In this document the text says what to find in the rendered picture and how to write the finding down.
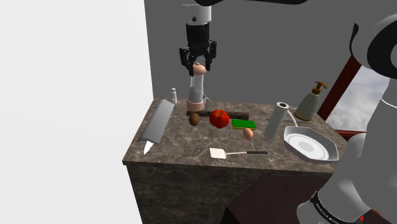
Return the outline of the large grey kitchen knife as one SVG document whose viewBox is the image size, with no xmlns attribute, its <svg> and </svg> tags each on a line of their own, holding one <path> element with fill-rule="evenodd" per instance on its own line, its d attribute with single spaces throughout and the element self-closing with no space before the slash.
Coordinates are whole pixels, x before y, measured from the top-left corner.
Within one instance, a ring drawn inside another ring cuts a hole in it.
<svg viewBox="0 0 397 224">
<path fill-rule="evenodd" d="M 139 141 L 144 141 L 144 154 L 147 154 L 154 144 L 159 144 L 164 134 L 165 128 L 171 117 L 175 104 L 162 99 L 155 108 L 151 118 L 147 122 Z"/>
</svg>

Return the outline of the grey soap dispenser bottle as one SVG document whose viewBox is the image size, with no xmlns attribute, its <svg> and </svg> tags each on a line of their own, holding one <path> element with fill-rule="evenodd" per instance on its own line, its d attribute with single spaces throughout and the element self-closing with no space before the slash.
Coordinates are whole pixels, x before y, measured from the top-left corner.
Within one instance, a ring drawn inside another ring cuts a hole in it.
<svg viewBox="0 0 397 224">
<path fill-rule="evenodd" d="M 324 82 L 316 81 L 316 86 L 303 98 L 294 115 L 299 120 L 311 121 L 319 102 L 321 87 L 328 88 Z"/>
</svg>

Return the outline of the green sponge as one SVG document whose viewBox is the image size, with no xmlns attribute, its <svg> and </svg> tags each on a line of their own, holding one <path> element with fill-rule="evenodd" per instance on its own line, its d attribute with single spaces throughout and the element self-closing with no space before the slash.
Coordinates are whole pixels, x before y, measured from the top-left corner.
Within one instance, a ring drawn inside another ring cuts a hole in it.
<svg viewBox="0 0 397 224">
<path fill-rule="evenodd" d="M 233 129 L 251 129 L 256 130 L 256 124 L 253 120 L 239 120 L 232 119 L 232 128 Z"/>
</svg>

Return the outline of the thin grey metal utensil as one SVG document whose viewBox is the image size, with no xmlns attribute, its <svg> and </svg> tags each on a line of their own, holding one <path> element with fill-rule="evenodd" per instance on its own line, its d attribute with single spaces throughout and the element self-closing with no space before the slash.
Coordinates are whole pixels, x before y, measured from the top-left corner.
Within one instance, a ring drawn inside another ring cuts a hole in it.
<svg viewBox="0 0 397 224">
<path fill-rule="evenodd" d="M 284 119 L 282 122 L 290 122 L 293 123 L 294 121 L 291 119 Z M 295 120 L 296 123 L 305 123 L 306 121 L 303 120 Z"/>
</svg>

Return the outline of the window with red frame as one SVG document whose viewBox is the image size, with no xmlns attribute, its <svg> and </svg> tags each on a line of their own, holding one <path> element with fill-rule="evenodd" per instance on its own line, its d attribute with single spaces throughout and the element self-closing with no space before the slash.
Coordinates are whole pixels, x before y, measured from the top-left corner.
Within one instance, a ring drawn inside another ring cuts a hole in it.
<svg viewBox="0 0 397 224">
<path fill-rule="evenodd" d="M 350 57 L 317 114 L 345 140 L 366 132 L 389 79 Z"/>
</svg>

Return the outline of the clear pink-capped pepper grinder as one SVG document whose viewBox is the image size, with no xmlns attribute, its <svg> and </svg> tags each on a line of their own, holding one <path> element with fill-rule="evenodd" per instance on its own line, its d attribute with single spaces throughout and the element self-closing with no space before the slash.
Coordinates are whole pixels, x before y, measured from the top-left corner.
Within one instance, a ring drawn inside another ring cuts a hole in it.
<svg viewBox="0 0 397 224">
<path fill-rule="evenodd" d="M 204 109 L 204 75 L 206 68 L 202 64 L 193 64 L 193 76 L 191 77 L 186 107 L 189 111 L 201 111 Z"/>
</svg>

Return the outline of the grey frying pan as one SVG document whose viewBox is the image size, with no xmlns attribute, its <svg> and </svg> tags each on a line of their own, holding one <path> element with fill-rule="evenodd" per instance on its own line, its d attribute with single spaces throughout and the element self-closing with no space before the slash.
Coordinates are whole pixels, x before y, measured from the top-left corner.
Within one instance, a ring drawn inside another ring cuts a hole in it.
<svg viewBox="0 0 397 224">
<path fill-rule="evenodd" d="M 294 121 L 294 126 L 286 126 L 284 130 L 284 146 L 305 162 L 326 164 L 339 161 L 336 144 L 319 132 L 300 127 L 289 110 L 287 114 Z"/>
</svg>

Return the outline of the red tomato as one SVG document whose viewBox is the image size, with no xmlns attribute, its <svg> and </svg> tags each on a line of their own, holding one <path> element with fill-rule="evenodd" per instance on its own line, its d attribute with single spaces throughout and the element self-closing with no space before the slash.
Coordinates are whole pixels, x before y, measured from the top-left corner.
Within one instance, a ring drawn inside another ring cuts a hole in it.
<svg viewBox="0 0 397 224">
<path fill-rule="evenodd" d="M 209 121 L 211 125 L 218 129 L 222 129 L 229 124 L 230 117 L 224 110 L 216 109 L 211 113 Z"/>
</svg>

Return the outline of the dark brown wooden board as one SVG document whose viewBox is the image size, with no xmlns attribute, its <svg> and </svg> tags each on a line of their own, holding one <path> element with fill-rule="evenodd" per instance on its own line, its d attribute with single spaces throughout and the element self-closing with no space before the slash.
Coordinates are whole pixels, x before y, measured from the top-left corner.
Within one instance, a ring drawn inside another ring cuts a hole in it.
<svg viewBox="0 0 397 224">
<path fill-rule="evenodd" d="M 211 110 L 201 110 L 201 111 L 186 111 L 186 115 L 190 116 L 191 114 L 196 113 L 198 116 L 203 116 L 203 117 L 210 117 L 212 114 Z M 249 113 L 248 112 L 243 112 L 243 111 L 225 111 L 225 113 L 229 116 L 230 119 L 238 119 L 238 120 L 248 120 L 249 119 Z"/>
</svg>

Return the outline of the grey paper towel roll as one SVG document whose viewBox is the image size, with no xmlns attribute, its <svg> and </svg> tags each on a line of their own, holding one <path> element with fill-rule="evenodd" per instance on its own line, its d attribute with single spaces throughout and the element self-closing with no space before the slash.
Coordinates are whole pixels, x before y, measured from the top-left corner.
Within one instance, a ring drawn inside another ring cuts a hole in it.
<svg viewBox="0 0 397 224">
<path fill-rule="evenodd" d="M 289 111 L 289 105 L 284 102 L 277 102 L 268 121 L 267 128 L 264 133 L 264 137 L 266 139 L 274 139 L 277 135 L 278 130 L 281 127 L 281 124 Z"/>
</svg>

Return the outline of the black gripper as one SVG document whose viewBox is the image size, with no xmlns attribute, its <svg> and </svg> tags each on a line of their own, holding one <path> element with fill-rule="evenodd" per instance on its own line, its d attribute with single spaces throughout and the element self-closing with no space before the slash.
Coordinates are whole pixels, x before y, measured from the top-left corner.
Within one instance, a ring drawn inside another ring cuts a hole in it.
<svg viewBox="0 0 397 224">
<path fill-rule="evenodd" d="M 179 49 L 181 64 L 194 76 L 193 65 L 196 57 L 204 56 L 205 69 L 211 70 L 213 59 L 217 56 L 217 42 L 209 40 L 209 23 L 204 25 L 186 24 L 187 47 Z"/>
</svg>

